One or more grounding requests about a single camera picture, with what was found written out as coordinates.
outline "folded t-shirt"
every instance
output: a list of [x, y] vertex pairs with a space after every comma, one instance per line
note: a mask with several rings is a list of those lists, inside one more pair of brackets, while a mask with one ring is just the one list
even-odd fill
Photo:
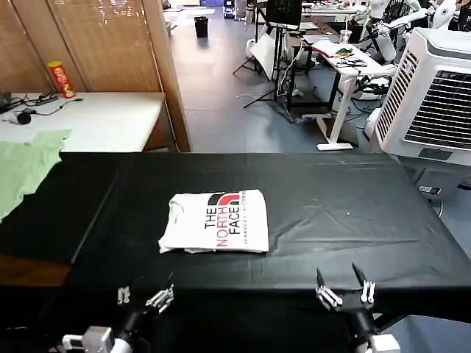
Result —
[[266, 205], [259, 190], [177, 194], [169, 207], [160, 253], [269, 250]]

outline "white air cooler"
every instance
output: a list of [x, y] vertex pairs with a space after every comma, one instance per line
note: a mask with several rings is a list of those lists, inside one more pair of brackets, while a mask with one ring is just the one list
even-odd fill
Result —
[[414, 29], [375, 133], [384, 152], [471, 165], [471, 33]]

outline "cup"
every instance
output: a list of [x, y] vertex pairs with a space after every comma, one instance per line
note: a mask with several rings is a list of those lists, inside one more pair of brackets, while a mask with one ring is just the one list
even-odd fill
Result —
[[348, 44], [348, 40], [350, 39], [351, 35], [352, 35], [352, 31], [348, 29], [343, 29], [342, 31], [340, 31], [340, 43]]

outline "white desk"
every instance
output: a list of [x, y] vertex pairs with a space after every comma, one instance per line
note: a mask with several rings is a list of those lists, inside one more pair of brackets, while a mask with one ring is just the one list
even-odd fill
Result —
[[[38, 95], [31, 93], [28, 97], [33, 99]], [[23, 110], [24, 105], [0, 115], [0, 140], [27, 142], [34, 140], [39, 131], [72, 129], [71, 136], [64, 141], [63, 151], [138, 152], [143, 151], [155, 123], [161, 118], [167, 145], [173, 148], [163, 93], [78, 93], [77, 98], [84, 100], [69, 103], [50, 116], [32, 115], [27, 125], [11, 122], [15, 120], [13, 112]], [[47, 114], [66, 101], [60, 97], [58, 101], [31, 108]]]
[[347, 114], [348, 107], [352, 102], [352, 95], [353, 91], [355, 90], [356, 79], [358, 76], [366, 76], [366, 75], [387, 75], [388, 72], [375, 62], [369, 55], [363, 53], [360, 49], [357, 49], [354, 46], [349, 46], [353, 49], [353, 56], [362, 59], [365, 63], [365, 67], [360, 68], [338, 68], [336, 64], [340, 62], [340, 59], [336, 59], [334, 57], [324, 57], [328, 63], [332, 65], [333, 68], [336, 69], [337, 74], [343, 75], [346, 77], [345, 82], [346, 87], [344, 89], [344, 95], [342, 96], [339, 111], [337, 112], [336, 120], [333, 123], [332, 131], [330, 132], [330, 136], [327, 136], [327, 126], [324, 122], [324, 118], [319, 115], [304, 115], [303, 117], [311, 117], [315, 118], [317, 125], [324, 135], [327, 143], [320, 143], [317, 145], [317, 149], [320, 151], [336, 151], [341, 149], [352, 149], [352, 145], [349, 143], [338, 143], [337, 140], [339, 139], [341, 127], [345, 121], [345, 115]]
[[338, 5], [336, 6], [322, 6], [314, 5], [312, 3], [303, 2], [302, 3], [302, 12], [303, 16], [314, 16], [314, 17], [330, 17], [337, 15], [352, 15], [356, 13], [360, 7], [348, 7], [346, 9], [339, 9]]

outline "black wire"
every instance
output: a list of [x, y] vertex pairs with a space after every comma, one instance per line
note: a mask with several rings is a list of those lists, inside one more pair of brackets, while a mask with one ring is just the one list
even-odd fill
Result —
[[55, 114], [57, 113], [59, 110], [61, 110], [62, 108], [64, 108], [64, 106], [66, 106], [67, 104], [69, 103], [72, 103], [74, 101], [83, 101], [83, 98], [77, 98], [77, 99], [74, 99], [73, 101], [67, 101], [66, 103], [62, 104], [60, 107], [58, 107], [56, 110], [50, 112], [50, 113], [47, 113], [47, 114], [43, 114], [43, 113], [34, 113], [36, 115], [42, 115], [42, 116], [49, 116], [49, 115], [52, 115], [52, 114]]

